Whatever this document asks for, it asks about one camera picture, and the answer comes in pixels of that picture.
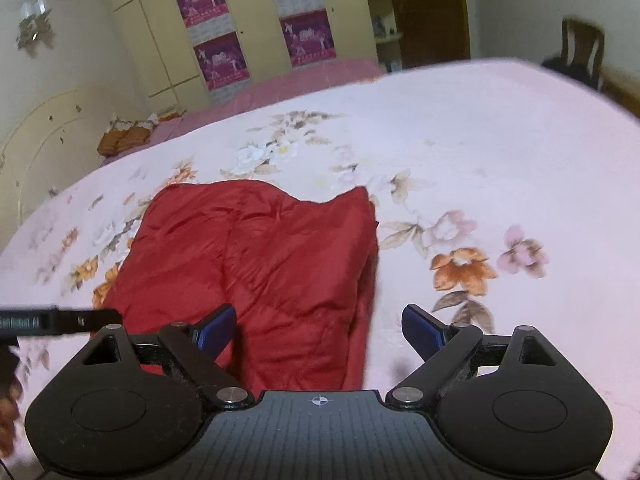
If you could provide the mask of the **pink checked bed sheet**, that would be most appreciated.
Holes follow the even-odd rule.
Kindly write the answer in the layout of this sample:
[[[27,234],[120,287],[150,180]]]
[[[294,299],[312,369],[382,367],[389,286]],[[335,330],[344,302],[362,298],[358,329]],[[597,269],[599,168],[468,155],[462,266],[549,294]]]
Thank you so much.
[[[107,157],[102,165],[106,166],[129,154],[152,148],[156,144],[184,136],[213,122],[220,122],[229,117],[256,110],[256,108],[345,84],[375,80],[383,75],[384,72],[377,62],[364,58],[333,60],[304,66],[283,76],[277,76],[259,84],[251,84],[222,104],[213,105],[200,112],[186,112],[179,117],[163,120],[151,132],[148,143],[128,148],[118,155]]]

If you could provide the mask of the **dark wooden chair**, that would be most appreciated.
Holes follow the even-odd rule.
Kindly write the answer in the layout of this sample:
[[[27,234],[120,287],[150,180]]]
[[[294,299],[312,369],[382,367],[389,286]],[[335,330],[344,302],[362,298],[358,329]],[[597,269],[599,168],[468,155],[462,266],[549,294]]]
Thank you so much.
[[[546,58],[541,66],[598,90],[605,50],[604,31],[576,16],[563,18],[561,29],[560,54]]]

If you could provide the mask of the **cream yellow wardrobe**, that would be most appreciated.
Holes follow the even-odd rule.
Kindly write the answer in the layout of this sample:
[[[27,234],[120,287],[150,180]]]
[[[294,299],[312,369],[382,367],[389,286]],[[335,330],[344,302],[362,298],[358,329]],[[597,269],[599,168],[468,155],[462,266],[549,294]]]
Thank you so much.
[[[288,56],[273,0],[226,1],[250,84],[298,70]],[[364,58],[378,62],[368,0],[323,2],[336,49],[336,58],[328,61]],[[196,112],[213,105],[176,0],[107,3],[154,112],[175,106]]]

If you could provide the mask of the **brown wooden door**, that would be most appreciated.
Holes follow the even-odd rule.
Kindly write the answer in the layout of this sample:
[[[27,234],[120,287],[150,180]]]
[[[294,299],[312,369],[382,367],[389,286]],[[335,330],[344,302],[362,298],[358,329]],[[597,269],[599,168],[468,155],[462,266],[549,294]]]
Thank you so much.
[[[471,56],[466,0],[393,0],[402,37],[402,66],[467,60]]]

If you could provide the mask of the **pink floral quilt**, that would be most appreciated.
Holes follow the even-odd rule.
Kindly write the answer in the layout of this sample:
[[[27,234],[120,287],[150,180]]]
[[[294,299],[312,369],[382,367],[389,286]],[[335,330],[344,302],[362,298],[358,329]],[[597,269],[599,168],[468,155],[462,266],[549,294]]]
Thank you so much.
[[[359,389],[420,356],[416,304],[506,335],[533,325],[600,393],[608,479],[639,474],[639,124],[518,61],[408,70],[282,101],[127,155],[38,207],[1,255],[6,308],[97,308],[164,188],[252,180],[303,202],[364,188],[378,227]]]

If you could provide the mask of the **red puffer jacket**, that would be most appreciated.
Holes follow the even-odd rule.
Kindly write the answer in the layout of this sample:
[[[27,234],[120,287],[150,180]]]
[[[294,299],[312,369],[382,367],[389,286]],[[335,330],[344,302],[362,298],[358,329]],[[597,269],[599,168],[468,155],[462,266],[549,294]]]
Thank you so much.
[[[378,237],[364,188],[303,202],[252,180],[176,184],[155,196],[130,252],[93,293],[129,333],[238,317],[218,364],[254,393],[357,390]]]

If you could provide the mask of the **lower right purple poster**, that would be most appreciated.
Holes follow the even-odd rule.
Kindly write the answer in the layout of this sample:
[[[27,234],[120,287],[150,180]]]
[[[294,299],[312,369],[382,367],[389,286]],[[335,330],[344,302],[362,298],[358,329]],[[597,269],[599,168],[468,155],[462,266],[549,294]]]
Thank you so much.
[[[336,49],[325,10],[281,18],[288,56],[293,68],[336,58]]]

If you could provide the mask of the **cream wooden headboard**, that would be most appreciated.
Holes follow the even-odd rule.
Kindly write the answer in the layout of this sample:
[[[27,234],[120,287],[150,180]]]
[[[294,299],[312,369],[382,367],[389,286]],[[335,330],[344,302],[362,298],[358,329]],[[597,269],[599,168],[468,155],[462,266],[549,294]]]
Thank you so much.
[[[61,93],[31,112],[1,148],[1,245],[41,204],[101,166],[98,145],[114,117],[146,116],[101,88]]]

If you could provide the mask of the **wall lamp fixture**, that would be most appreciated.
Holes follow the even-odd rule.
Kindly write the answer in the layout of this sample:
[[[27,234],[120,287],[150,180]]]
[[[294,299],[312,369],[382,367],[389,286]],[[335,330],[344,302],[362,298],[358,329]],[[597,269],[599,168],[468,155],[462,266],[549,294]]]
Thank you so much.
[[[21,6],[16,47],[35,58],[40,46],[52,50],[55,33],[50,23],[51,8],[46,0],[25,2]]]

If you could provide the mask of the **lower left purple poster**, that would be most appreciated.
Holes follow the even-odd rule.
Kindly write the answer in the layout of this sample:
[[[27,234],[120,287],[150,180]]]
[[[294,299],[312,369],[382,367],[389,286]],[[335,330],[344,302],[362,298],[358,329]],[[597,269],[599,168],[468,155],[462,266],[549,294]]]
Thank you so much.
[[[194,47],[210,102],[220,104],[250,85],[250,72],[235,32]]]

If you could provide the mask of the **upper left purple poster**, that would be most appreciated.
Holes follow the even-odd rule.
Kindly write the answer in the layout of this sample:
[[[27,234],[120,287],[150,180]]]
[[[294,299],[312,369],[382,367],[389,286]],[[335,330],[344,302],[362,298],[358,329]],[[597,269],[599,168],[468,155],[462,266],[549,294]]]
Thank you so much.
[[[176,0],[192,46],[234,32],[226,0]]]

